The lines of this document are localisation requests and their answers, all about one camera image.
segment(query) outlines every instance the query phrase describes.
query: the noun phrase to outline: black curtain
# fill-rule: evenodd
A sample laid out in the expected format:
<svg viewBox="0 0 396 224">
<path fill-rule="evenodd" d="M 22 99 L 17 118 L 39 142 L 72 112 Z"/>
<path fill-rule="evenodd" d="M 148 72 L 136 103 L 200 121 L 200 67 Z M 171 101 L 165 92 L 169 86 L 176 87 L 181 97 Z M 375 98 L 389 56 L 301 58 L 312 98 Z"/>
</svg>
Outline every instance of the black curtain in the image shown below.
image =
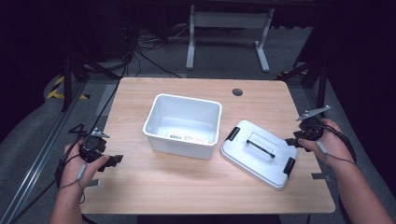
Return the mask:
<svg viewBox="0 0 396 224">
<path fill-rule="evenodd" d="M 326 62 L 352 128 L 395 195 L 396 5 L 384 0 L 337 4 L 322 16 L 300 61 Z"/>
</svg>

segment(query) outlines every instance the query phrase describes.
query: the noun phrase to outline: label on bin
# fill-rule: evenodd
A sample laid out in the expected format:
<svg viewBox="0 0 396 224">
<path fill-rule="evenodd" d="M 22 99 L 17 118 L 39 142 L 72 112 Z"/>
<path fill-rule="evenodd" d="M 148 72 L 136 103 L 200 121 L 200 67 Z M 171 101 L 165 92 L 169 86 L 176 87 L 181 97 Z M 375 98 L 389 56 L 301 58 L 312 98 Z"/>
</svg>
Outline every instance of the label on bin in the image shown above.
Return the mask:
<svg viewBox="0 0 396 224">
<path fill-rule="evenodd" d="M 190 142 L 190 143 L 209 144 L 209 139 L 192 136 L 189 134 L 185 135 L 185 134 L 181 134 L 181 133 L 168 133 L 168 135 L 166 135 L 166 136 L 171 139 L 181 140 L 181 141 Z"/>
</svg>

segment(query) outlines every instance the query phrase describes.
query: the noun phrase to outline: stand leg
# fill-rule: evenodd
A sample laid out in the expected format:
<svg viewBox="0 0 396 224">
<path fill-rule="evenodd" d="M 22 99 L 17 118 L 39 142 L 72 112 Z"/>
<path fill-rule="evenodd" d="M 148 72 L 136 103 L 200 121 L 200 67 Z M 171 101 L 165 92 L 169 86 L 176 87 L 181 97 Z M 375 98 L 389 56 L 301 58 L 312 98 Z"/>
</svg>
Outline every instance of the stand leg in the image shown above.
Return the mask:
<svg viewBox="0 0 396 224">
<path fill-rule="evenodd" d="M 326 84 L 327 84 L 327 69 L 325 67 L 325 64 L 323 64 L 322 71 L 319 77 L 317 108 L 322 108 L 324 106 Z"/>
<path fill-rule="evenodd" d="M 282 77 L 277 77 L 276 80 L 286 81 L 289 78 L 294 77 L 294 76 L 302 73 L 306 69 L 311 68 L 312 66 L 314 66 L 315 63 L 316 62 L 309 62 L 309 63 L 302 64 L 302 65 L 294 68 L 293 70 L 289 71 L 286 75 L 284 75 Z"/>
<path fill-rule="evenodd" d="M 303 86 L 303 88 L 312 89 L 315 82 L 317 82 L 318 78 L 321 75 L 322 65 L 323 65 L 322 61 L 316 62 L 311 65 L 308 72 L 301 81 L 301 85 Z"/>
<path fill-rule="evenodd" d="M 96 63 L 96 62 L 92 62 L 76 53 L 73 54 L 73 58 L 76 59 L 76 63 L 85 63 L 87 65 L 89 65 L 90 67 L 96 69 L 97 71 L 103 73 L 105 76 L 110 77 L 111 79 L 120 79 L 120 76 L 117 76 L 116 74 L 108 71 L 107 69 L 105 69 L 104 67 L 102 67 L 100 64 Z"/>
<path fill-rule="evenodd" d="M 267 18 L 262 27 L 262 39 L 260 41 L 255 41 L 254 44 L 256 46 L 257 54 L 259 55 L 260 64 L 262 65 L 262 71 L 267 73 L 270 71 L 270 67 L 268 65 L 267 59 L 264 54 L 264 50 L 262 49 L 264 46 L 265 38 L 267 37 L 268 30 L 270 29 L 271 20 L 274 15 L 274 10 L 269 9 L 267 13 Z"/>
<path fill-rule="evenodd" d="M 77 82 L 86 82 L 90 79 L 87 70 L 84 68 L 84 64 L 76 57 L 69 57 L 69 66 Z"/>
<path fill-rule="evenodd" d="M 192 70 L 194 67 L 194 53 L 195 53 L 195 40 L 194 40 L 194 5 L 191 5 L 190 11 L 190 43 L 189 51 L 187 53 L 187 70 Z"/>
<path fill-rule="evenodd" d="M 72 100 L 72 71 L 70 70 L 70 57 L 64 59 L 64 107 L 62 112 L 66 111 Z"/>
</svg>

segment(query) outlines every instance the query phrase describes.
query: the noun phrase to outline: yellow tape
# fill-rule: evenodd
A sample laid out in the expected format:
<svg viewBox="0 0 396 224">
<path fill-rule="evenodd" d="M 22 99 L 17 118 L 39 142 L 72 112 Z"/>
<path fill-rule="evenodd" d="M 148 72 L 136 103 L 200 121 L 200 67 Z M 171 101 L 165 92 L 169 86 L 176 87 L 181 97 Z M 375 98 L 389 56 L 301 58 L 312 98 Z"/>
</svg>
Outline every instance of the yellow tape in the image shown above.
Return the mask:
<svg viewBox="0 0 396 224">
<path fill-rule="evenodd" d="M 56 98 L 56 99 L 64 99 L 64 95 L 60 93 L 56 93 L 61 84 L 64 82 L 64 76 L 60 75 L 58 79 L 56 80 L 55 84 L 52 87 L 52 90 L 49 92 L 49 95 L 47 98 Z M 89 94 L 82 94 L 79 96 L 80 100 L 89 100 L 90 95 Z"/>
</svg>

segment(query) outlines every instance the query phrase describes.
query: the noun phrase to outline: wrist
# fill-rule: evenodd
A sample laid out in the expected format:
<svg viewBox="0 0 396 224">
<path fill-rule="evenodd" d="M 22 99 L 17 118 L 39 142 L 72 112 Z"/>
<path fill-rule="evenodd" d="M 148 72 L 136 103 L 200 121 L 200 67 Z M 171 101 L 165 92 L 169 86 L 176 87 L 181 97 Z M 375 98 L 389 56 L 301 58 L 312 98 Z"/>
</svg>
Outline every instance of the wrist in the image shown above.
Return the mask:
<svg viewBox="0 0 396 224">
<path fill-rule="evenodd" d="M 353 159 L 347 156 L 339 157 L 327 152 L 324 152 L 324 155 L 324 162 L 328 164 L 335 172 L 349 169 L 349 166 L 354 166 L 355 168 L 358 168 L 358 170 L 360 169 Z"/>
<path fill-rule="evenodd" d="M 347 161 L 338 161 L 332 166 L 332 169 L 338 177 L 361 174 L 361 170 L 357 165 Z"/>
<path fill-rule="evenodd" d="M 70 203 L 79 204 L 82 193 L 83 189 L 77 181 L 73 184 L 70 183 L 66 185 L 61 185 L 61 187 L 58 189 L 57 200 L 62 199 L 67 200 Z"/>
</svg>

